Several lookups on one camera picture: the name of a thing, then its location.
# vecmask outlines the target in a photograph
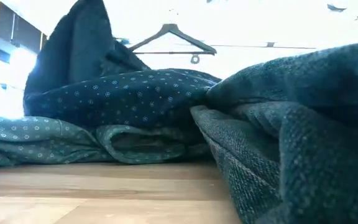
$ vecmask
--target dark blue cloth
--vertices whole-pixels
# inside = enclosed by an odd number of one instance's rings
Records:
[[[80,0],[39,53],[25,87],[25,115],[82,127],[189,126],[189,108],[219,81],[194,70],[151,70],[111,35],[102,1]]]

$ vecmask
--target dark green fabric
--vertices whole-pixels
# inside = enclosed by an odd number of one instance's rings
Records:
[[[358,44],[245,68],[191,109],[243,223],[358,223]]]

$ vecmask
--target white wall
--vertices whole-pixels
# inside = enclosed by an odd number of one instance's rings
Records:
[[[2,0],[49,35],[76,0]],[[104,0],[116,37],[145,39],[168,22],[168,10],[184,32],[210,42],[302,42],[313,47],[358,42],[358,0],[342,14],[332,0]]]
[[[190,45],[174,44],[169,38],[157,39],[135,52],[185,52],[200,51]],[[198,64],[190,63],[191,54],[138,54],[137,56],[153,69],[159,68],[187,68],[199,70],[214,75],[218,78],[228,76],[257,63],[266,62],[271,59],[286,57],[296,54],[311,52],[310,49],[281,49],[262,47],[214,47],[218,52],[215,56],[199,55]]]

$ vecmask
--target teal blanket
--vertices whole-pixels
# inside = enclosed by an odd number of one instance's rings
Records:
[[[19,164],[124,162],[150,164],[208,154],[198,133],[107,125],[87,131],[43,117],[0,118],[0,167]]]

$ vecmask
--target textured fabric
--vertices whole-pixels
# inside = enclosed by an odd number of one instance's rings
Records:
[[[203,102],[209,87],[221,81],[193,70],[150,70],[113,39],[100,0],[78,1],[37,63],[25,86],[25,115],[86,128],[191,125],[189,107]]]
[[[244,223],[358,223],[358,44],[245,68],[207,96],[191,112]]]

